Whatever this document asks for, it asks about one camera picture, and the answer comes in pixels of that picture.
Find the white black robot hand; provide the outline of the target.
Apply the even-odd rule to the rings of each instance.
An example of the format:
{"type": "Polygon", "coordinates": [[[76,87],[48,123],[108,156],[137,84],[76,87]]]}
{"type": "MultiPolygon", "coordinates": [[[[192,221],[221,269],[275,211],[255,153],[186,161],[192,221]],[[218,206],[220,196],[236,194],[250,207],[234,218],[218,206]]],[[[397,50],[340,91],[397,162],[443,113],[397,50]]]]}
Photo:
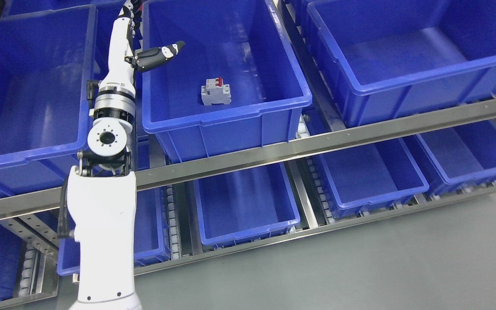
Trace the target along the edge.
{"type": "Polygon", "coordinates": [[[116,93],[135,97],[136,72],[148,72],[170,62],[185,46],[180,40],[135,54],[133,43],[140,22],[141,0],[127,0],[112,26],[108,54],[108,74],[99,83],[98,94],[116,93]]]}

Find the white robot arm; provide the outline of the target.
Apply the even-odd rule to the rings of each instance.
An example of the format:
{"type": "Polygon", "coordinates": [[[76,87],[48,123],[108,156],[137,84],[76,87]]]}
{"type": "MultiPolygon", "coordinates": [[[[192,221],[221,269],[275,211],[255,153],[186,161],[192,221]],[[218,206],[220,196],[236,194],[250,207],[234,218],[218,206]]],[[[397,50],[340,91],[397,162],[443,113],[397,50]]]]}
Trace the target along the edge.
{"type": "Polygon", "coordinates": [[[79,150],[61,190],[58,234],[69,214],[80,245],[80,279],[72,310],[140,310],[134,283],[136,175],[135,92],[87,82],[93,117],[88,149],[79,150]]]}

